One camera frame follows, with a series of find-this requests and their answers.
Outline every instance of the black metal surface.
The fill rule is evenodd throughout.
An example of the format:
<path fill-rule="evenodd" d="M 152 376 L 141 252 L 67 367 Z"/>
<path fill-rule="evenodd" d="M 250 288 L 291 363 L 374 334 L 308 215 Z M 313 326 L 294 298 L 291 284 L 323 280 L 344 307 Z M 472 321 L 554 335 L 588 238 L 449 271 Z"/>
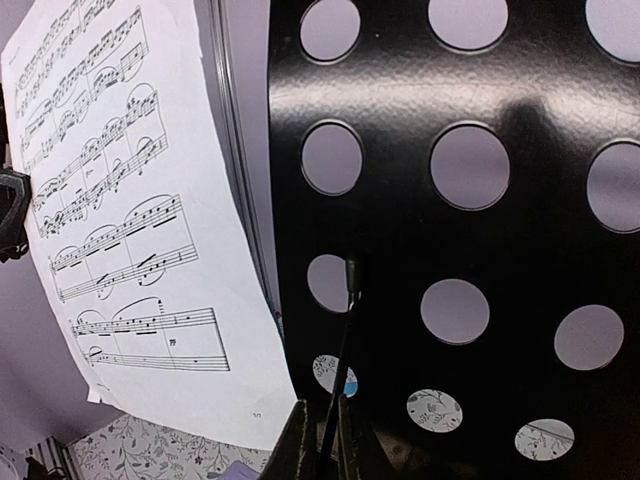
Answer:
<path fill-rule="evenodd" d="M 0 262 L 17 260 L 29 251 L 24 221 L 31 201 L 29 176 L 2 168 L 9 143 L 2 85 L 0 85 Z"/>
<path fill-rule="evenodd" d="M 338 426 L 340 480 L 400 480 L 369 422 L 354 400 L 339 396 Z"/>
<path fill-rule="evenodd" d="M 345 320 L 313 299 L 307 267 L 358 250 L 368 275 L 351 360 L 357 398 L 379 431 L 425 452 L 407 473 L 640 478 L 640 234 L 603 228 L 586 193 L 604 146 L 640 140 L 637 66 L 596 44 L 584 0 L 507 0 L 503 38 L 474 54 L 435 38 L 425 0 L 356 0 L 355 48 L 318 64 L 298 37 L 310 3 L 272 0 L 269 60 L 278 271 L 299 396 L 326 405 L 311 365 L 337 355 Z M 362 174 L 339 197 L 310 187 L 300 166 L 306 134 L 326 120 L 347 123 L 363 147 Z M 443 131 L 474 122 L 506 146 L 511 179 L 497 204 L 465 212 L 436 193 L 429 153 Z M 420 318 L 422 294 L 445 278 L 472 282 L 491 305 L 488 329 L 470 345 L 438 341 Z M 578 372 L 557 360 L 553 336 L 589 304 L 620 315 L 625 341 L 606 368 Z M 460 428 L 435 434 L 411 421 L 406 401 L 421 388 L 460 402 Z M 573 428 L 567 455 L 533 462 L 516 451 L 518 429 L 539 418 Z"/>
<path fill-rule="evenodd" d="M 47 468 L 33 457 L 27 458 L 29 472 L 24 480 L 63 480 L 64 477 L 59 472 L 47 472 Z"/>
<path fill-rule="evenodd" d="M 345 266 L 347 290 L 349 291 L 349 307 L 342 333 L 340 356 L 338 357 L 336 377 L 333 383 L 333 394 L 329 400 L 329 410 L 322 434 L 322 442 L 320 443 L 318 479 L 322 478 L 327 459 L 331 457 L 336 427 L 338 426 L 338 408 L 339 405 L 342 405 L 340 402 L 343 397 L 342 392 L 344 392 L 344 386 L 347 382 L 353 339 L 357 335 L 358 312 L 360 310 L 360 296 L 362 295 L 362 260 L 356 255 L 350 254 L 346 259 Z"/>
<path fill-rule="evenodd" d="M 315 480 L 317 443 L 316 424 L 307 402 L 298 400 L 260 479 Z"/>

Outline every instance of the wall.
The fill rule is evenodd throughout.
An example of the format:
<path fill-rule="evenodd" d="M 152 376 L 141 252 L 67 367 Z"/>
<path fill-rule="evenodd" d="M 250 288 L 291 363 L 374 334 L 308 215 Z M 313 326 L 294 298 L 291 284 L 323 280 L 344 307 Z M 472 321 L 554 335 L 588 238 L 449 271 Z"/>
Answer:
<path fill-rule="evenodd" d="M 0 0 L 0 50 L 31 0 Z M 120 415 L 86 402 L 30 257 L 0 264 L 0 439 L 25 450 L 53 435 L 72 441 Z"/>

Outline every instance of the sheet music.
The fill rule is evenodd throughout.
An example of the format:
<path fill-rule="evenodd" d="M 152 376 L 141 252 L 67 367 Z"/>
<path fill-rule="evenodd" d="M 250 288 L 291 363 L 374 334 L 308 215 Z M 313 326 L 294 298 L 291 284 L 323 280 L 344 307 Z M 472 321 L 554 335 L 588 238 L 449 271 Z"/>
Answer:
<path fill-rule="evenodd" d="M 2 72 L 14 166 L 32 179 L 32 256 L 92 392 L 272 448 L 295 394 L 227 183 L 193 4 L 38 0 Z"/>

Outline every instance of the music notation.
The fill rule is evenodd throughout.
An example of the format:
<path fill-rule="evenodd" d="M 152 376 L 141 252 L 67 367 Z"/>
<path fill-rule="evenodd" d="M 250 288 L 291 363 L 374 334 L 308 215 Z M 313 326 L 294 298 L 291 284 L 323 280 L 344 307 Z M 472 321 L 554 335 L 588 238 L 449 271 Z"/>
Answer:
<path fill-rule="evenodd" d="M 196 247 L 193 245 L 163 253 L 161 255 L 153 254 L 138 265 L 131 265 L 111 273 L 105 273 L 100 278 L 88 280 L 79 285 L 59 290 L 58 298 L 64 302 L 70 298 L 95 292 L 129 280 L 138 280 L 141 282 L 142 279 L 146 278 L 148 275 L 157 272 L 164 272 L 169 268 L 197 260 L 197 258 L 198 252 L 196 251 Z"/>
<path fill-rule="evenodd" d="M 138 335 L 157 333 L 158 330 L 215 325 L 216 317 L 212 308 L 200 308 L 179 313 L 147 315 L 143 317 L 118 318 L 111 322 L 78 322 L 71 327 L 74 337 L 86 335 L 114 335 L 136 333 Z"/>
<path fill-rule="evenodd" d="M 49 268 L 65 302 L 91 292 L 106 299 L 130 280 L 149 286 L 197 258 L 180 197 L 159 195 L 132 209 L 122 224 L 102 226 L 82 246 L 63 249 Z"/>
<path fill-rule="evenodd" d="M 31 159 L 25 162 L 26 173 L 31 173 L 40 162 L 51 155 L 54 147 L 62 142 L 70 128 L 80 123 L 80 120 L 89 110 L 89 107 L 98 100 L 100 95 L 108 88 L 117 83 L 124 82 L 127 74 L 139 66 L 144 57 L 149 53 L 146 44 L 139 43 L 129 51 L 115 67 L 105 67 L 97 75 L 89 90 L 84 90 L 73 102 L 73 108 L 66 111 L 58 122 L 58 126 L 53 127 L 51 135 L 41 142 L 41 147 Z M 20 149 L 22 152 L 31 145 L 32 138 L 45 124 L 48 117 L 53 114 L 54 100 L 46 100 L 42 107 L 37 110 L 38 115 L 35 120 L 27 124 L 25 135 L 21 139 Z"/>
<path fill-rule="evenodd" d="M 39 210 L 44 203 L 61 188 L 64 188 L 69 178 L 82 170 L 84 166 L 94 161 L 111 143 L 122 138 L 127 128 L 141 118 L 147 117 L 158 106 L 158 92 L 153 91 L 143 100 L 133 100 L 127 105 L 127 113 L 120 118 L 109 121 L 103 129 L 102 135 L 96 142 L 86 144 L 78 158 L 67 165 L 60 174 L 48 181 L 33 199 L 33 207 Z"/>
<path fill-rule="evenodd" d="M 104 61 L 105 59 L 101 59 L 100 57 L 105 51 L 107 51 L 107 55 L 105 58 L 108 58 L 114 51 L 117 51 L 120 44 L 130 34 L 133 27 L 141 21 L 142 13 L 140 11 L 140 7 L 136 7 L 133 14 L 131 14 L 129 18 L 127 18 L 118 28 L 116 28 L 115 32 L 113 30 L 109 30 L 102 37 L 100 42 L 89 51 L 89 54 L 60 80 L 58 88 L 56 89 L 52 97 L 54 105 L 61 106 L 64 103 L 63 100 L 65 100 L 66 94 L 70 92 L 72 87 L 75 86 L 78 78 L 91 72 L 91 70 L 96 67 L 96 64 L 99 65 L 102 61 Z M 42 87 L 45 80 L 49 77 L 51 70 L 52 65 L 49 65 L 48 69 L 45 68 L 45 70 L 43 70 L 41 74 L 38 75 L 38 78 L 32 85 L 31 89 L 25 94 L 25 98 L 22 100 L 20 106 L 16 110 L 16 116 L 18 119 L 22 118 L 26 114 L 27 110 L 31 106 L 31 102 L 33 102 L 38 97 L 40 88 Z"/>
<path fill-rule="evenodd" d="M 44 71 L 38 74 L 37 83 L 42 84 L 42 82 L 46 80 L 54 65 L 58 60 L 62 60 L 66 56 L 67 49 L 80 36 L 80 34 L 86 31 L 89 24 L 98 18 L 98 16 L 105 10 L 105 7 L 111 8 L 116 0 L 95 0 L 87 9 L 84 16 L 78 16 L 77 11 L 85 1 L 86 0 L 73 0 L 62 15 L 53 21 L 49 31 L 42 40 L 40 47 L 38 47 L 36 53 L 31 57 L 31 60 L 27 63 L 24 71 L 20 75 L 20 79 L 17 84 L 18 89 L 24 90 L 27 87 L 36 68 L 41 64 L 40 61 L 45 58 L 45 55 L 49 52 L 53 42 L 67 28 L 72 17 L 80 17 L 78 19 L 78 24 L 71 27 L 69 33 L 63 37 L 58 47 L 44 61 Z"/>
<path fill-rule="evenodd" d="M 158 228 L 177 219 L 180 213 L 182 213 L 182 203 L 180 202 L 180 197 L 175 195 L 145 212 L 136 214 L 128 222 L 93 238 L 71 253 L 60 256 L 50 263 L 50 269 L 56 274 L 67 267 L 74 267 L 83 259 L 90 257 L 99 250 L 111 250 L 127 237 L 139 233 L 145 228 Z"/>
<path fill-rule="evenodd" d="M 76 199 L 62 210 L 56 212 L 52 218 L 45 218 L 38 231 L 41 237 L 60 233 L 62 227 L 71 221 L 82 220 L 86 217 L 84 210 L 92 206 L 97 209 L 102 196 L 106 192 L 115 191 L 122 180 L 132 173 L 142 173 L 142 167 L 164 152 L 168 147 L 167 136 L 149 141 L 138 153 L 126 162 L 118 165 L 111 173 L 104 177 L 90 190 L 78 194 Z"/>
<path fill-rule="evenodd" d="M 85 354 L 89 364 L 106 363 L 125 367 L 162 368 L 164 370 L 192 370 L 229 372 L 226 357 L 150 357 L 144 355 L 119 355 L 97 350 Z"/>
<path fill-rule="evenodd" d="M 111 364 L 231 370 L 212 308 L 166 313 L 159 298 L 149 297 L 127 305 L 111 321 L 95 310 L 86 310 L 71 322 L 71 332 L 94 368 Z"/>

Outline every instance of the floral wallpaper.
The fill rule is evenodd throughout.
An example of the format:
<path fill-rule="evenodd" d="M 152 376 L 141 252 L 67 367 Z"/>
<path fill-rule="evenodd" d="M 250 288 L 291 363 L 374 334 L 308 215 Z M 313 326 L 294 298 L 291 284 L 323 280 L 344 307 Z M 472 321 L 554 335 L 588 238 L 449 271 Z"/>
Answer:
<path fill-rule="evenodd" d="M 71 446 L 85 480 L 201 480 L 238 461 L 261 472 L 270 452 L 250 450 L 161 427 L 131 415 Z"/>
<path fill-rule="evenodd" d="M 313 361 L 313 375 L 327 392 L 333 392 L 333 384 L 336 381 L 338 370 L 338 358 L 333 355 L 320 355 Z M 351 398 L 358 391 L 358 379 L 351 367 L 347 370 L 347 381 L 344 386 L 344 394 Z"/>
<path fill-rule="evenodd" d="M 407 412 L 411 420 L 430 432 L 452 432 L 462 423 L 460 405 L 440 390 L 418 390 L 407 400 Z"/>
<path fill-rule="evenodd" d="M 574 438 L 571 427 L 560 420 L 536 420 L 518 430 L 516 448 L 531 460 L 546 462 L 569 452 Z"/>

